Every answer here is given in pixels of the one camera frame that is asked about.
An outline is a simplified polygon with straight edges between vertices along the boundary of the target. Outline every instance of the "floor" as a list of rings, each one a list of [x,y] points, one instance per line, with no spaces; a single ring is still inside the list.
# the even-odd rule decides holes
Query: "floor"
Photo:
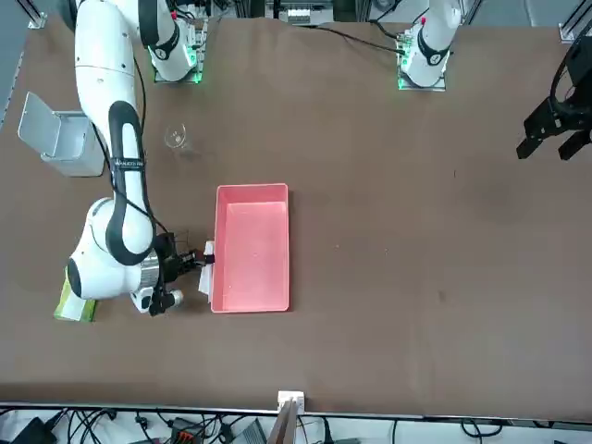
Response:
[[[12,440],[33,417],[38,416],[43,421],[47,421],[57,412],[58,411],[51,410],[26,410],[10,412],[2,415],[0,417],[0,439]],[[145,417],[148,421],[146,433],[148,434],[148,437],[153,440],[153,443],[165,442],[167,438],[170,437],[170,429],[155,413],[141,413],[141,416]],[[176,414],[171,413],[163,413],[162,416],[166,420],[177,417]],[[202,417],[197,414],[182,414],[181,417],[195,423],[200,423],[202,421]],[[135,418],[135,413],[118,413],[114,421],[110,421],[107,417],[102,418],[101,421],[97,422],[93,430],[102,444],[150,442],[146,440],[146,436],[143,434],[140,426],[136,423]],[[212,418],[212,416],[207,415],[205,418],[207,421],[207,419]],[[230,424],[238,418],[238,416],[229,415],[223,418],[223,420],[226,424]],[[64,417],[54,429],[54,434],[58,438],[58,443],[68,442],[68,419],[68,417]],[[254,419],[255,417],[251,416],[239,419],[236,422],[236,425],[232,427],[233,435],[237,437]],[[265,436],[269,437],[275,418],[259,417],[258,420]],[[335,441],[347,439],[348,444],[355,444],[356,442],[364,444],[393,442],[392,431],[394,421],[392,420],[329,418],[327,421],[331,437],[333,437]],[[75,430],[79,423],[80,421],[75,418],[72,421],[71,430]],[[319,443],[319,441],[324,442],[325,427],[321,418],[303,416],[302,424],[304,425],[306,436],[302,432],[302,428],[299,426],[296,431],[295,439],[297,444],[316,444]],[[480,428],[482,433],[486,433],[493,431],[496,427],[481,426]],[[467,429],[470,432],[473,431],[470,425],[467,426]],[[83,427],[73,436],[72,442],[80,442],[82,430]],[[219,423],[212,423],[208,426],[207,433],[212,435],[213,438],[207,439],[205,441],[206,444],[213,444],[216,441],[218,430]],[[397,422],[395,432],[394,442],[397,444],[472,444],[478,442],[477,439],[466,436],[458,424],[438,424],[400,420]],[[486,444],[553,444],[555,440],[565,444],[590,443],[592,442],[592,431],[504,426],[498,435],[493,438],[484,438],[483,442]],[[92,442],[90,437],[86,439],[86,442]]]

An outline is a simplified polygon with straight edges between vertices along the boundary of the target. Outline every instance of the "tabletop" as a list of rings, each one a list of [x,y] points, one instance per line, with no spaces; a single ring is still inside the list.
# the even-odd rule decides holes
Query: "tabletop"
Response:
[[[461,28],[448,90],[399,92],[391,53],[222,19],[201,84],[147,81],[149,198],[201,247],[219,185],[287,183],[290,310],[212,314],[188,275],[178,309],[124,296],[90,324],[52,313],[107,176],[62,177],[17,136],[27,91],[80,108],[73,42],[56,18],[30,33],[0,133],[3,400],[274,409],[298,389],[317,412],[592,420],[591,157],[514,151],[565,53],[557,30]],[[176,122],[192,160],[165,146]]]

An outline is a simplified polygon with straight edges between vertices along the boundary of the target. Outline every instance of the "cable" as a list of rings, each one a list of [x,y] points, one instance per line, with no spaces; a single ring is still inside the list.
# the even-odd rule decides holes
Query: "cable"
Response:
[[[147,208],[147,211],[142,210],[138,205],[136,205],[134,202],[130,201],[130,199],[128,199],[128,197],[121,192],[118,188],[116,188],[115,183],[113,181],[113,172],[111,171],[111,166],[109,163],[109,157],[107,154],[107,150],[105,149],[105,146],[103,145],[103,141],[101,140],[101,138],[99,137],[98,131],[96,130],[96,127],[93,126],[94,128],[94,133],[96,135],[96,139],[99,142],[99,146],[101,147],[101,151],[103,152],[103,156],[105,157],[105,162],[107,163],[107,166],[109,167],[109,173],[111,175],[111,188],[113,189],[113,192],[115,194],[117,194],[118,196],[120,196],[124,202],[126,204],[128,204],[129,206],[131,206],[132,208],[134,208],[136,211],[139,211],[140,213],[142,213],[143,215],[145,215],[146,217],[148,217],[150,220],[152,220],[158,227],[160,227],[165,233],[168,233],[167,227],[165,227],[163,224],[160,223],[160,221],[154,216],[152,210],[150,209],[150,207]]]
[[[194,20],[195,20],[195,18],[191,18],[191,17],[183,16],[183,15],[179,14],[179,12],[178,12],[178,15],[177,15],[177,17],[179,17],[181,20],[184,20],[184,21],[186,21],[187,23],[191,23],[192,21],[194,21]]]
[[[178,16],[180,16],[184,19],[195,20],[195,16],[190,11],[183,11],[182,9],[179,9],[178,7],[176,7],[175,12],[177,13]]]
[[[466,428],[466,421],[468,421],[474,428],[475,428],[475,433],[469,432]],[[464,432],[464,434],[470,438],[475,438],[475,439],[479,439],[479,444],[481,444],[483,442],[483,438],[492,438],[492,437],[496,437],[497,435],[499,435],[501,433],[501,429],[503,428],[503,425],[498,425],[498,429],[494,430],[493,432],[482,432],[481,429],[479,428],[479,426],[477,425],[477,422],[475,421],[475,419],[462,419],[461,420],[461,429]]]
[[[150,435],[148,435],[148,432],[146,431],[146,429],[148,428],[148,420],[146,418],[144,418],[143,416],[140,416],[140,412],[136,412],[136,424],[138,426],[140,426],[140,428],[142,429],[142,432],[143,432],[144,436],[146,437],[146,439],[148,440],[148,442],[152,442],[153,444],[156,444],[156,441],[154,441],[152,438],[150,438]]]
[[[417,20],[419,20],[429,9],[429,6],[425,9],[424,12],[422,12],[419,16],[417,16],[416,18],[413,19],[412,24],[414,25],[415,23],[417,23]]]
[[[62,410],[60,410],[54,416],[52,416],[47,421],[45,421],[45,426],[49,430],[53,430],[54,428],[56,428],[57,423],[59,423],[62,420],[62,418],[64,417],[64,415],[66,414],[67,411],[68,411],[68,409],[62,409]]]
[[[91,439],[92,439],[92,442],[94,444],[101,444],[101,441],[99,441],[99,438],[96,437],[96,435],[94,434],[94,432],[93,432],[93,430],[91,428],[90,423],[88,422],[89,417],[86,415],[86,413],[83,412],[83,411],[76,411],[75,414],[80,419],[79,428],[80,428],[81,425],[84,425],[86,427],[86,429],[84,430],[84,433],[82,433],[82,437],[80,437],[80,444],[83,444],[84,443],[84,440],[86,439],[86,436],[88,435],[89,430],[91,430]]]
[[[546,425],[544,425],[540,421],[533,421],[533,424],[536,428],[553,428],[553,426],[555,426],[555,421],[547,421]]]
[[[168,428],[173,428],[174,421],[172,419],[166,419],[158,410],[156,410],[156,414]]]
[[[216,433],[216,421],[220,422],[220,430],[218,430],[218,433]],[[207,433],[207,427],[212,423],[214,423],[214,428],[212,429],[211,433]],[[215,437],[211,442],[216,441],[219,438],[223,424],[224,422],[222,421],[222,416],[219,416],[217,414],[214,415],[214,418],[210,419],[209,422],[203,426],[203,440]]]
[[[401,56],[404,56],[405,55],[405,52],[402,51],[401,49],[390,48],[388,46],[383,46],[382,44],[368,42],[366,40],[362,40],[359,37],[355,37],[353,35],[346,34],[345,32],[341,32],[341,31],[337,31],[337,30],[332,30],[331,28],[323,28],[321,26],[315,26],[315,25],[306,26],[304,28],[310,28],[312,30],[322,30],[322,31],[333,32],[334,34],[340,35],[341,37],[345,37],[346,39],[350,39],[350,40],[353,40],[353,41],[358,42],[358,43],[367,44],[368,46],[371,46],[371,47],[376,48],[376,49],[382,49],[383,51],[389,51],[391,53],[399,54]]]
[[[325,426],[325,438],[323,439],[324,444],[333,444],[333,437],[331,436],[331,427],[329,427],[329,421],[323,416],[323,425]]]
[[[308,423],[301,423],[299,425],[296,425],[296,427],[302,427],[302,426],[309,426],[310,424],[314,424],[316,423],[316,421],[309,421]]]
[[[84,441],[86,440],[87,435],[91,435],[91,439],[92,442],[94,444],[101,444],[101,441],[99,440],[99,438],[94,434],[93,432],[93,426],[94,423],[96,423],[97,419],[100,418],[103,414],[106,414],[105,412],[99,412],[93,419],[92,421],[90,420],[90,416],[87,416],[85,412],[80,412],[80,414],[82,415],[82,417],[84,418],[85,421],[87,421],[86,423],[86,429],[84,430],[84,433],[82,433],[82,437],[80,437],[80,444],[84,444]]]
[[[217,440],[220,440],[220,442],[222,444],[229,444],[227,443],[225,440],[222,439],[222,437],[224,437],[224,434],[222,432],[222,428],[226,428],[227,430],[232,430],[232,426],[234,426],[235,424],[237,424],[241,419],[247,418],[248,416],[246,414],[239,416],[237,419],[235,419],[234,421],[231,421],[228,424],[225,424],[222,421],[222,417],[218,418],[220,421],[220,431],[216,434],[216,437],[214,439],[212,439],[208,444],[212,444],[214,442],[216,442]]]
[[[281,7],[281,0],[273,0],[273,14],[274,19],[279,19],[279,9]]]
[[[76,436],[76,434],[78,433],[78,431],[80,430],[80,428],[82,426],[85,426],[84,422],[80,419],[80,410],[73,410],[72,411],[72,415],[70,416],[69,420],[68,420],[68,444],[70,442],[72,442],[72,439]],[[91,416],[93,414],[99,413],[100,411],[96,411],[96,412],[92,412]],[[78,424],[78,426],[74,429],[73,433],[70,433],[70,430],[72,429],[72,421],[74,419],[74,416],[76,415],[77,418],[79,418],[80,423]]]
[[[304,423],[302,422],[302,418],[298,416],[298,422],[300,423],[300,427],[302,428],[302,433],[304,434],[304,442],[308,444],[308,435],[306,435],[306,428],[304,427]]]
[[[224,415],[215,415],[213,418],[210,418],[206,421],[205,416],[202,414],[202,422],[200,424],[194,423],[192,421],[189,421],[187,419],[183,419],[183,421],[186,421],[188,423],[190,423],[189,425],[181,428],[180,430],[177,431],[177,433],[181,433],[181,432],[185,432],[191,428],[195,428],[196,426],[199,426],[200,429],[193,434],[194,438],[197,438],[199,434],[202,434],[202,442],[205,442],[206,439],[211,438],[214,433],[210,434],[210,435],[206,435],[206,428],[212,424],[215,423],[216,420],[219,420],[220,422],[222,421],[222,418],[224,417]],[[176,440],[173,441],[173,444],[180,444],[178,441],[179,438],[176,438]]]
[[[402,2],[403,0],[395,0],[395,3],[392,4],[392,6],[387,9],[385,12],[383,12],[380,17],[376,18],[376,21],[379,21],[381,19],[383,19],[387,14],[390,14],[391,12],[393,12],[395,9],[397,9],[397,6]]]
[[[230,2],[224,0],[222,2],[220,2],[220,0],[214,0],[214,4],[220,9],[220,11],[226,11],[230,7]]]
[[[390,37],[391,39],[397,40],[397,38],[399,37],[397,34],[393,34],[391,32],[388,32],[387,30],[385,30],[385,27],[382,26],[382,24],[378,23],[378,19],[370,20],[370,23],[372,23],[373,25],[376,25],[380,29],[380,32],[385,34],[387,37]]]
[[[146,86],[144,85],[144,77],[138,66],[138,60],[136,56],[133,57],[133,64],[136,66],[138,71],[138,77],[140,77],[140,85],[142,86],[142,122],[140,128],[142,128],[142,136],[144,135],[144,123],[146,122]]]
[[[390,444],[395,444],[395,432],[397,431],[398,419],[395,419],[392,423],[392,435],[390,437]]]

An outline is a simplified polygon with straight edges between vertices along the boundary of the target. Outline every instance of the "pink plastic bin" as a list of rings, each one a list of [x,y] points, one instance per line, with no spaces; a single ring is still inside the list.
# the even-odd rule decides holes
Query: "pink plastic bin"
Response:
[[[214,313],[288,310],[288,186],[218,187],[214,254]]]

